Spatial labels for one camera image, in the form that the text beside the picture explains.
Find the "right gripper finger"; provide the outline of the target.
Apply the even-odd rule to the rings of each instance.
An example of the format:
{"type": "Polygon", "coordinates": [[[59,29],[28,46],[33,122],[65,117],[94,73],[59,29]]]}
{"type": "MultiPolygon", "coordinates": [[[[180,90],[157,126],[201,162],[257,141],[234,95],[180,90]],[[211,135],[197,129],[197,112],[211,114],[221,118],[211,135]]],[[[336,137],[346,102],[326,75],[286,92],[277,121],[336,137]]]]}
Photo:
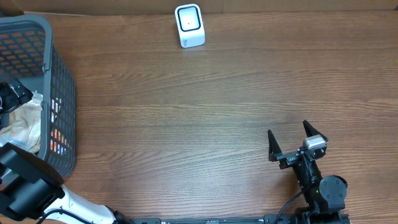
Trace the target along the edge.
{"type": "Polygon", "coordinates": [[[323,135],[321,132],[319,132],[317,129],[315,129],[307,120],[303,120],[303,126],[308,138],[320,135],[326,142],[328,142],[328,138],[325,135],[323,135]]]}
{"type": "Polygon", "coordinates": [[[277,157],[282,155],[282,150],[280,149],[279,144],[270,129],[267,131],[267,137],[269,141],[269,161],[278,161],[277,157]]]}

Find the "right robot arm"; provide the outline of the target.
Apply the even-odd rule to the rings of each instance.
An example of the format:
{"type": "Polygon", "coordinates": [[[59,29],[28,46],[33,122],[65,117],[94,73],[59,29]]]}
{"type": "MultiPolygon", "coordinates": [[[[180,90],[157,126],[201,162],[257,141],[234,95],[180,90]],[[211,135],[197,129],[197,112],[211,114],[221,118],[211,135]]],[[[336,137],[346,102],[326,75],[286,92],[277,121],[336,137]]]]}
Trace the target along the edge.
{"type": "Polygon", "coordinates": [[[284,154],[271,130],[267,131],[269,161],[280,169],[291,168],[300,192],[276,215],[265,215],[264,223],[349,223],[345,209],[348,183],[338,175],[322,176],[316,160],[326,154],[328,138],[307,120],[303,121],[306,138],[294,152],[284,154]]]}

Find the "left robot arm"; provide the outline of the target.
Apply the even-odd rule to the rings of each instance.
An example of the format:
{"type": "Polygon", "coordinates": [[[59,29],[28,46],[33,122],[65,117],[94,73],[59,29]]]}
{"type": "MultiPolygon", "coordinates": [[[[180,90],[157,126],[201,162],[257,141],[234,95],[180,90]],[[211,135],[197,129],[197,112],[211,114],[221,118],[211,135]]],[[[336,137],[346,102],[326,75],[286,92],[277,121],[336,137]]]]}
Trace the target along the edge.
{"type": "Polygon", "coordinates": [[[64,223],[131,223],[121,212],[92,203],[69,191],[63,177],[41,158],[7,142],[1,147],[1,171],[18,174],[1,190],[1,213],[15,221],[25,218],[64,223]]]}

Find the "grey plastic mesh basket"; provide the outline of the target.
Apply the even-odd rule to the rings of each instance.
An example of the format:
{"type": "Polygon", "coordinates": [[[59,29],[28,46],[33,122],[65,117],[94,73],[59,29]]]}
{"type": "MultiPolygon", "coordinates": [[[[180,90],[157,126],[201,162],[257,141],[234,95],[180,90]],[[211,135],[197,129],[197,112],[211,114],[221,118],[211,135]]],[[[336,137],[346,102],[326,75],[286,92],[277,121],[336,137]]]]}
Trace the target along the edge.
{"type": "Polygon", "coordinates": [[[38,157],[68,177],[76,164],[76,86],[43,17],[1,18],[1,81],[15,78],[43,96],[38,157]]]}

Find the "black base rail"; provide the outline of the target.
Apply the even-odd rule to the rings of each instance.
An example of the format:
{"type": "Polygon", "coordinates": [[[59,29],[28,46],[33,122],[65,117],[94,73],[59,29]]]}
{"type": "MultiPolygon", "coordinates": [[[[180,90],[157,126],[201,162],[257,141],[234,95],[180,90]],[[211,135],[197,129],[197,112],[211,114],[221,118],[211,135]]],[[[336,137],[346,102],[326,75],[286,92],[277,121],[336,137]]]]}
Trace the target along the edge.
{"type": "Polygon", "coordinates": [[[263,217],[237,217],[237,218],[186,218],[186,219],[160,219],[160,218],[132,218],[134,224],[274,224],[277,215],[264,215],[263,217]]]}

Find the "white barcode scanner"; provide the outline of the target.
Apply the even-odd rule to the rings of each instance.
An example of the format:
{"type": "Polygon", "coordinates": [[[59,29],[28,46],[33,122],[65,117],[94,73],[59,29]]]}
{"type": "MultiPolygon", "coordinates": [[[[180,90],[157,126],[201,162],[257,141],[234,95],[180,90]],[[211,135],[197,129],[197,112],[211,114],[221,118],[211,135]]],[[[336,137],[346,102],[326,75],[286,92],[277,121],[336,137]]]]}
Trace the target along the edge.
{"type": "Polygon", "coordinates": [[[198,47],[205,43],[205,28],[201,9],[197,4],[185,4],[175,9],[180,45],[183,49],[198,47]]]}

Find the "beige snack pouch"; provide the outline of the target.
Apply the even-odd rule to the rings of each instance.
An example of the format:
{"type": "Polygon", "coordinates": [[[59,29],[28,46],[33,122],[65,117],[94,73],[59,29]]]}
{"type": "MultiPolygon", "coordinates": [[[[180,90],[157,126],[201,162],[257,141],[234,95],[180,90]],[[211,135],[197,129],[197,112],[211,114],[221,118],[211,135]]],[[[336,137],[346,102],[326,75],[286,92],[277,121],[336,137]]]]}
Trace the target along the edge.
{"type": "Polygon", "coordinates": [[[42,100],[40,93],[34,93],[28,103],[9,115],[9,125],[1,129],[1,146],[9,142],[32,154],[39,152],[42,100]]]}

